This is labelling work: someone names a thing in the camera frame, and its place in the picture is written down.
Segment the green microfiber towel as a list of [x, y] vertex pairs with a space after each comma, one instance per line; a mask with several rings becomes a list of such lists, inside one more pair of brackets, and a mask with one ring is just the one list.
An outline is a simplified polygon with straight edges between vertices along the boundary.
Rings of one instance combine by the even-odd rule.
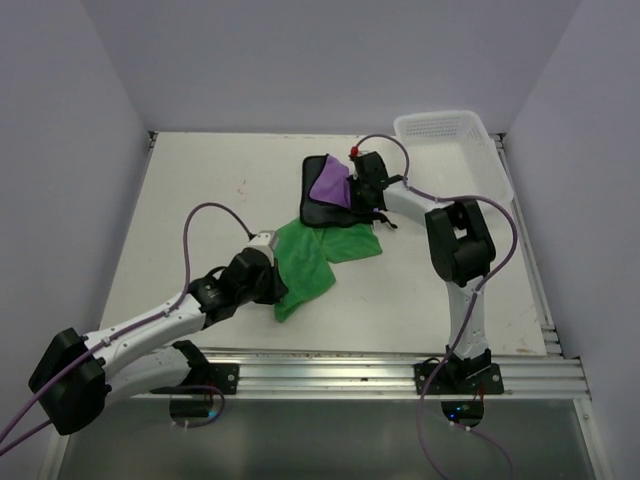
[[282, 323], [304, 304], [327, 293], [336, 283], [333, 264], [363, 260], [383, 253], [368, 225], [348, 228], [312, 228], [295, 219], [277, 231], [275, 258], [288, 288], [274, 307], [275, 319]]

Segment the black and purple towel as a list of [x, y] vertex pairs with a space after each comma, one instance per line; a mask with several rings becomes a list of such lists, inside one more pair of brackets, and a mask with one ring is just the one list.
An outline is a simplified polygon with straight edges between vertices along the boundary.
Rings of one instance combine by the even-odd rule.
[[302, 162], [300, 222], [314, 229], [347, 229], [375, 222], [397, 229], [376, 207], [363, 213], [352, 209], [349, 177], [349, 168], [330, 154], [306, 157]]

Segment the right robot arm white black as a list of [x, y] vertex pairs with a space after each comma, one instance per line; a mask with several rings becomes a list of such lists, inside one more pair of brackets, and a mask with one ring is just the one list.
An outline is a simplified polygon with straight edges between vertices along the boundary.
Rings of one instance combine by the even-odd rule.
[[496, 249], [478, 203], [438, 203], [420, 196], [401, 176], [391, 177], [376, 152], [361, 153], [354, 147], [349, 158], [355, 167], [348, 178], [351, 208], [357, 213], [390, 212], [423, 226], [433, 269], [447, 288], [449, 341], [438, 364], [425, 361], [418, 367], [424, 377], [421, 389], [428, 394], [470, 391], [492, 365], [482, 281]]

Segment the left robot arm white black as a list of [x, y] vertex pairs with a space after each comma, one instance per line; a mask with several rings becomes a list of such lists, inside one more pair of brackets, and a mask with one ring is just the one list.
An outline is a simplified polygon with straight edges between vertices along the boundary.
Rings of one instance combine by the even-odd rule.
[[115, 327], [56, 334], [28, 386], [61, 435], [91, 424], [108, 404], [154, 389], [206, 391], [208, 369], [187, 337], [248, 304], [275, 305], [288, 289], [273, 248], [252, 244], [230, 264], [188, 282], [163, 305]]

